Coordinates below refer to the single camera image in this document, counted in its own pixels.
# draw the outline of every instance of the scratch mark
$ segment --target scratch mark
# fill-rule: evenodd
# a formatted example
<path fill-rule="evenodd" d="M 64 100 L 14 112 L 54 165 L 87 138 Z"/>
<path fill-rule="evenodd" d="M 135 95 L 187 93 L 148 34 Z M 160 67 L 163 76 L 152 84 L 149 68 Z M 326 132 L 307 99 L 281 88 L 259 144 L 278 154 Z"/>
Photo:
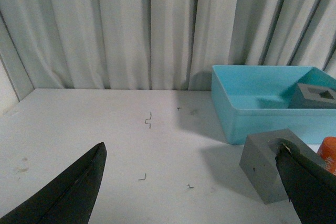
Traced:
<path fill-rule="evenodd" d="M 145 120 L 145 124 L 149 125 L 149 128 L 151 128 L 151 123 L 148 123 L 147 120 L 151 120 L 152 119 L 152 112 L 150 113 L 150 117 L 148 119 Z"/>
<path fill-rule="evenodd" d="M 16 168 L 16 174 L 18 174 L 18 173 L 24 173 L 24 172 L 28 171 L 28 169 L 29 169 L 29 167 L 23 168 L 23 169 Z"/>
<path fill-rule="evenodd" d="M 198 109 L 190 111 L 190 115 L 196 115 L 198 113 Z"/>
<path fill-rule="evenodd" d="M 147 173 L 145 173 L 145 178 L 140 178 L 140 179 L 138 179 L 138 181 L 146 180 L 146 177 L 147 177 Z"/>

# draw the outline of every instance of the blue container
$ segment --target blue container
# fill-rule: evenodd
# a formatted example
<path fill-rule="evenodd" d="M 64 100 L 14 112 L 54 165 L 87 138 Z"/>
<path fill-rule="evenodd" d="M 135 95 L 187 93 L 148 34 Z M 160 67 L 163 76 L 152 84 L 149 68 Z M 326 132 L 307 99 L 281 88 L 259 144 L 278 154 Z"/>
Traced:
<path fill-rule="evenodd" d="M 306 144 L 336 136 L 336 109 L 288 109 L 297 82 L 336 89 L 314 67 L 213 66 L 212 100 L 226 139 L 244 144 L 248 134 L 292 130 Z"/>

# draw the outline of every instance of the gray cube with square hole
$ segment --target gray cube with square hole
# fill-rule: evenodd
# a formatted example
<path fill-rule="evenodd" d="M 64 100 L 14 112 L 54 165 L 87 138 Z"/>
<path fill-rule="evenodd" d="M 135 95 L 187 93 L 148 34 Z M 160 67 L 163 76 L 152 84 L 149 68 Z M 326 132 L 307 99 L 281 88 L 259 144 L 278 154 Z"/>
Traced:
<path fill-rule="evenodd" d="M 336 92 L 323 86 L 298 83 L 289 109 L 336 109 Z"/>
<path fill-rule="evenodd" d="M 239 165 L 265 204 L 288 200 L 275 161 L 281 142 L 325 166 L 324 160 L 289 129 L 247 135 Z"/>

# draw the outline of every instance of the white wall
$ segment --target white wall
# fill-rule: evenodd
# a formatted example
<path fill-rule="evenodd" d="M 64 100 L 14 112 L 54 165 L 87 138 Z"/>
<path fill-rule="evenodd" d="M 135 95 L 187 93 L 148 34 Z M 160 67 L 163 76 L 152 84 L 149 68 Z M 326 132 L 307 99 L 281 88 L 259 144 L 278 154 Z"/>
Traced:
<path fill-rule="evenodd" d="M 0 61 L 0 116 L 18 103 L 15 92 L 8 79 L 4 65 Z"/>

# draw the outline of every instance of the gray foam block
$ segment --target gray foam block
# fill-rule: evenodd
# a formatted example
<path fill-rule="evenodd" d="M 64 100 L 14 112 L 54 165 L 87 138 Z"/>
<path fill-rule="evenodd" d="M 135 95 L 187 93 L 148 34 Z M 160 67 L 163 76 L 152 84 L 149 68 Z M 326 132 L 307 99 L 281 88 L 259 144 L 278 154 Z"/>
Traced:
<path fill-rule="evenodd" d="M 336 92 L 330 88 L 298 83 L 289 109 L 336 109 Z"/>
<path fill-rule="evenodd" d="M 247 135 L 240 167 L 265 204 L 288 199 L 276 168 L 280 142 L 324 167 L 324 160 L 289 129 Z"/>

